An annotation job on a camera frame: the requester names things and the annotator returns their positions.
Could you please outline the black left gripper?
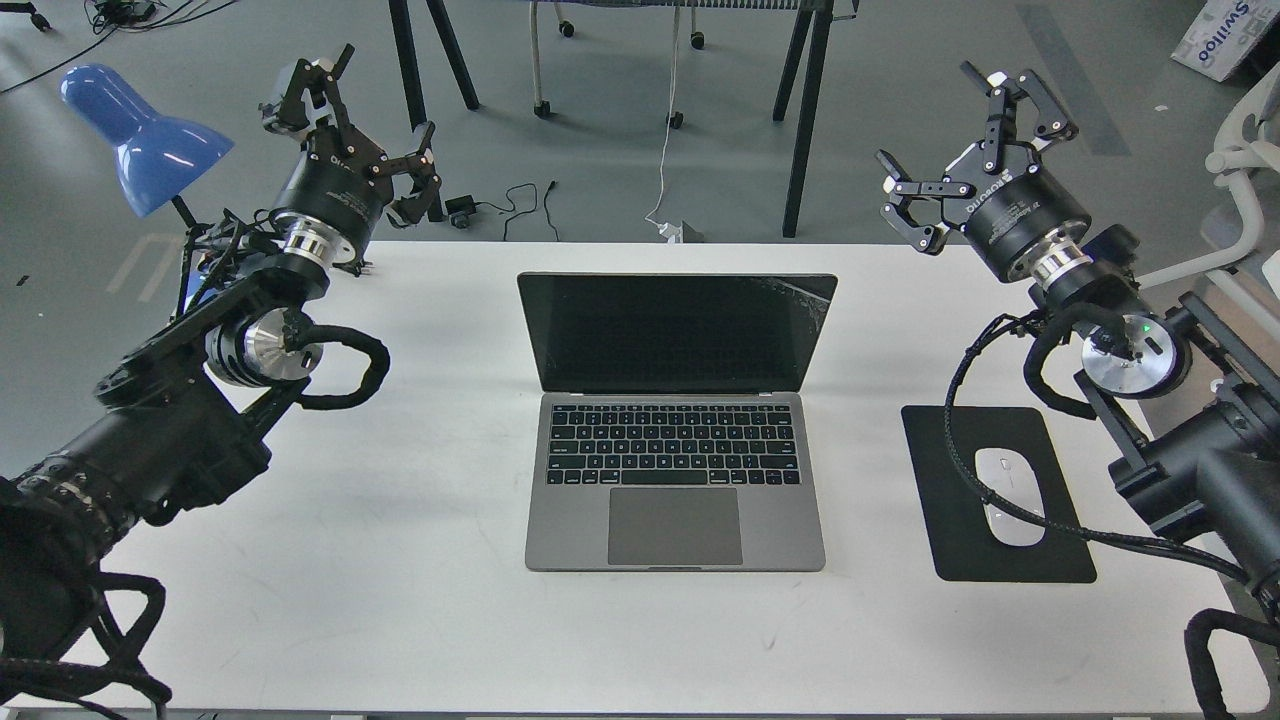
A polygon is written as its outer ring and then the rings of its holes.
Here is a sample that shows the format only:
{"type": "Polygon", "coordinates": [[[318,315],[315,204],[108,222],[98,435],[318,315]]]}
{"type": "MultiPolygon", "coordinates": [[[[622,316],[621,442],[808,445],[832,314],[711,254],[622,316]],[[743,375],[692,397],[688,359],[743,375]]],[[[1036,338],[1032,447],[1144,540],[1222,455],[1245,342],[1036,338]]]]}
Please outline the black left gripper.
{"type": "Polygon", "coordinates": [[[413,129],[416,150],[402,158],[381,158],[372,165],[372,179],[361,158],[342,158],[340,151],[353,151],[349,135],[355,127],[340,99],[337,81],[344,73],[355,46],[342,47],[334,61],[300,59],[284,67],[273,96],[259,105],[261,124],[269,133],[293,138],[302,155],[291,178],[276,197],[270,218],[285,225],[310,218],[329,225],[353,247],[365,247],[384,210],[397,229],[407,229],[422,220],[444,219],[440,201],[442,178],[436,172],[433,151],[434,122],[413,129]],[[312,123],[307,109],[330,109],[328,124],[312,123]],[[323,127],[332,136],[316,136],[323,127]],[[410,191],[396,197],[394,178],[411,181],[410,191]]]}

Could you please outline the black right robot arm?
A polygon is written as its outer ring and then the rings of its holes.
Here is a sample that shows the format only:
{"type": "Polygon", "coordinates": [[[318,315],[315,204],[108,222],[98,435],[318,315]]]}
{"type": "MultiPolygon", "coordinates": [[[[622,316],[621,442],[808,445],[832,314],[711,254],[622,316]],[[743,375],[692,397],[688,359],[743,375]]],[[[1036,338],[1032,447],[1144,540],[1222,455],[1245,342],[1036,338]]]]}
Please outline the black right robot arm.
{"type": "Polygon", "coordinates": [[[1234,106],[1204,160],[1236,205],[1238,240],[1137,275],[1138,238],[1124,225],[1087,238],[1089,213],[1044,165],[1044,150],[1078,128],[1043,79],[1032,69],[961,68],[986,96],[982,136],[932,181],[913,179],[878,151],[881,214],[927,255],[961,236],[997,281],[1030,281],[1036,306],[996,316],[965,350],[940,407],[943,450],[992,518],[1194,564],[1242,584],[1261,619],[1206,609],[1183,633],[1201,714],[1228,719],[1212,634],[1277,644],[1277,373],[1199,295],[1184,293],[1156,313],[1140,291],[1194,274],[1226,286],[1263,238],[1253,174],[1277,169],[1277,72],[1234,106]],[[1030,337],[1021,375],[1044,406],[1103,424],[1120,452],[1108,465],[1114,488],[1148,536],[1047,518],[1012,498],[1016,488],[1030,491],[1032,469],[1010,442],[982,451],[957,445],[957,392],[972,364],[1005,334],[1030,337]]]}

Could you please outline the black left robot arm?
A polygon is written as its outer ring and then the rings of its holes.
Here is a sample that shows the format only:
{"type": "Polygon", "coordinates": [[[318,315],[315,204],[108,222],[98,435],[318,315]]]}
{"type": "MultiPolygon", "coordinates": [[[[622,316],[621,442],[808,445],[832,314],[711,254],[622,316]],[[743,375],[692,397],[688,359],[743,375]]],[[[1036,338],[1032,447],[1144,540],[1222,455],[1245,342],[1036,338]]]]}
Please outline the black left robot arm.
{"type": "Polygon", "coordinates": [[[421,222],[442,183],[431,122],[402,158],[351,122],[338,82],[353,51],[282,72],[262,124],[294,138],[300,160],[266,215],[247,222],[227,213],[200,223],[180,199],[230,151],[228,137],[163,115],[109,67],[65,74],[63,100],[114,147],[134,213],[170,202],[188,231],[175,311],[99,382],[104,416],[3,480],[4,701],[88,707],[91,694],[120,684],[165,717],[172,691],[140,659],[164,587],[105,571],[102,559],[136,524],[223,503],[264,474],[265,437],[291,407],[356,407],[390,370],[380,340],[305,313],[330,269],[364,269],[381,217],[401,228],[421,222]]]}

